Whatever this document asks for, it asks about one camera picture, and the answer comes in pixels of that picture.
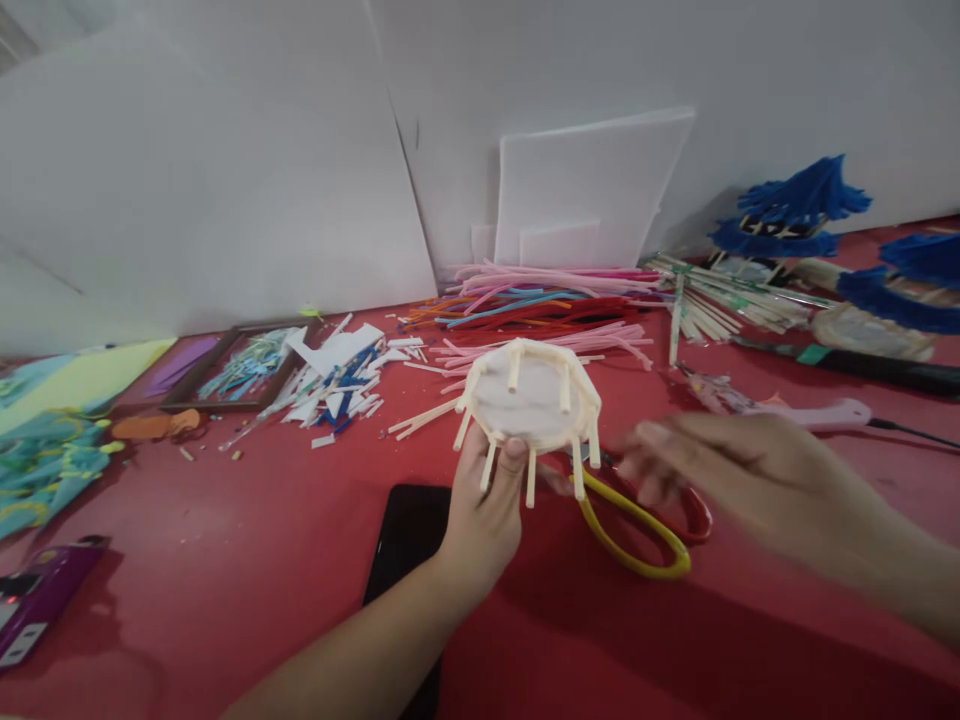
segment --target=hand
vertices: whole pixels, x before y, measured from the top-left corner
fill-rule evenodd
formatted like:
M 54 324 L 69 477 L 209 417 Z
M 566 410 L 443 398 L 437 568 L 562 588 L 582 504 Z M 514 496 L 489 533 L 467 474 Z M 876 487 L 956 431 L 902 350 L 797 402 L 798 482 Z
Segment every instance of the hand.
M 826 445 L 774 415 L 641 423 L 618 472 L 642 481 L 643 504 L 690 483 L 763 545 L 863 590 L 902 580 L 932 542 Z
M 456 602 L 479 604 L 496 584 L 520 545 L 520 488 L 527 445 L 502 444 L 489 491 L 480 490 L 489 443 L 476 423 L 463 443 L 453 480 L 447 533 L 434 560 Z

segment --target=blue fringe decoration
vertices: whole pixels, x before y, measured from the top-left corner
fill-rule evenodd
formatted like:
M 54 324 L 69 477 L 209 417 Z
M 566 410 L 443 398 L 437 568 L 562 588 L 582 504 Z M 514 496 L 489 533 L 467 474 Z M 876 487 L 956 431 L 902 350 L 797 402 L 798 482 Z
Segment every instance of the blue fringe decoration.
M 898 295 L 885 285 L 887 272 L 880 266 L 843 273 L 837 281 L 837 293 L 861 310 L 905 328 L 960 335 L 960 308 L 933 307 Z
M 880 259 L 910 280 L 960 290 L 960 234 L 909 235 L 881 247 Z
M 747 257 L 835 257 L 840 238 L 822 232 L 811 238 L 775 238 L 753 235 L 740 229 L 739 220 L 724 220 L 709 237 L 717 247 Z
M 863 190 L 844 184 L 843 158 L 821 158 L 789 180 L 756 185 L 737 204 L 764 222 L 813 227 L 824 218 L 842 220 L 866 212 L 873 200 Z

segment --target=yellow scissor handle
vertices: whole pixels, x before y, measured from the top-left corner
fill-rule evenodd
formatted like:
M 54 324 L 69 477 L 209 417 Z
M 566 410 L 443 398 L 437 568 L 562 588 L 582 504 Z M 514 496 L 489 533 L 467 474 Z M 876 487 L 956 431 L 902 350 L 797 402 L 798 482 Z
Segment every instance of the yellow scissor handle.
M 648 513 L 636 503 L 627 500 L 627 498 L 611 488 L 609 485 L 597 480 L 586 470 L 583 471 L 583 482 L 588 488 L 600 495 L 604 500 L 613 503 L 628 515 L 632 515 L 634 518 L 642 522 L 644 525 L 647 525 L 657 535 L 663 538 L 673 551 L 676 558 L 673 561 L 673 565 L 669 565 L 667 567 L 650 565 L 642 560 L 638 560 L 617 545 L 613 539 L 607 535 L 606 531 L 603 529 L 603 526 L 600 525 L 600 521 L 597 519 L 597 514 L 593 511 L 593 506 L 590 504 L 590 500 L 586 498 L 581 500 L 580 511 L 583 513 L 583 518 L 587 521 L 587 525 L 590 526 L 593 534 L 597 536 L 597 540 L 600 541 L 600 544 L 607 549 L 607 552 L 616 558 L 617 562 L 619 562 L 628 570 L 632 570 L 637 575 L 650 578 L 651 580 L 679 580 L 688 572 L 690 572 L 690 553 L 687 552 L 687 546 L 683 544 L 683 541 L 680 540 L 680 538 L 673 534 L 670 528 L 661 523 L 659 520 L 653 517 L 653 515 Z

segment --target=white wall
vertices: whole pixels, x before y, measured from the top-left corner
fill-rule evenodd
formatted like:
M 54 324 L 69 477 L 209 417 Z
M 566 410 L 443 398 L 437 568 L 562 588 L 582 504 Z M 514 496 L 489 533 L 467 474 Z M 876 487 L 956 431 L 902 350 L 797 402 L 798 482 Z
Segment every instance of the white wall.
M 0 235 L 82 292 L 4 253 L 0 352 L 432 294 L 359 0 L 134 9 L 0 77 Z
M 648 237 L 694 247 L 737 194 L 847 153 L 855 229 L 960 206 L 955 0 L 368 0 L 434 262 L 496 221 L 501 136 L 692 105 Z

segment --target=yellow paper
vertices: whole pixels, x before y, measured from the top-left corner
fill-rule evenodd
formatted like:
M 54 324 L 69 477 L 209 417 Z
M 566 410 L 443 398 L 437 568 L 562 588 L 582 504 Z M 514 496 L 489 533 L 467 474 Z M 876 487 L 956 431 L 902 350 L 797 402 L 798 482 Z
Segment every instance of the yellow paper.
M 0 410 L 0 435 L 32 420 L 44 410 L 82 408 L 109 400 L 126 390 L 175 342 L 176 338 L 153 340 L 78 356 L 32 393 L 6 410 Z

